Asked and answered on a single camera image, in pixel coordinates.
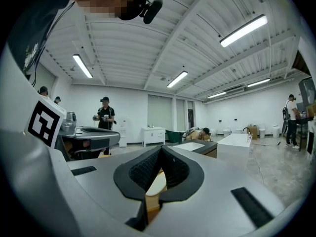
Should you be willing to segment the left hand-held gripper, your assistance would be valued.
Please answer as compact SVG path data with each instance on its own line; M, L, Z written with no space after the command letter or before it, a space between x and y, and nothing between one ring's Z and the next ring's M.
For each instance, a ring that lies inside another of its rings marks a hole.
M118 132L78 126L75 113L66 112L50 99L37 101L26 129L49 148L61 151L66 161L97 158L111 143L120 141Z

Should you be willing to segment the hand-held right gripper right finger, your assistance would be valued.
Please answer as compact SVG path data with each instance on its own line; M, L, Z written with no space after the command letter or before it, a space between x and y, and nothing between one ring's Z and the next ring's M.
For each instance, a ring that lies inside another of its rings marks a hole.
M247 171L219 159L174 148L204 171L202 186L189 199L165 203L145 229L153 237L239 237L255 231L231 191L245 187L277 217L285 209L280 199Z

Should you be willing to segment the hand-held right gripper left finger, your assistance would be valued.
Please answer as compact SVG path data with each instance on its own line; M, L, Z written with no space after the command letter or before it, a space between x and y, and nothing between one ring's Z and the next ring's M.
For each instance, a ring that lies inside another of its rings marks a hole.
M155 218L148 212L145 193L160 171L161 147L68 163L76 180L112 218L142 232Z

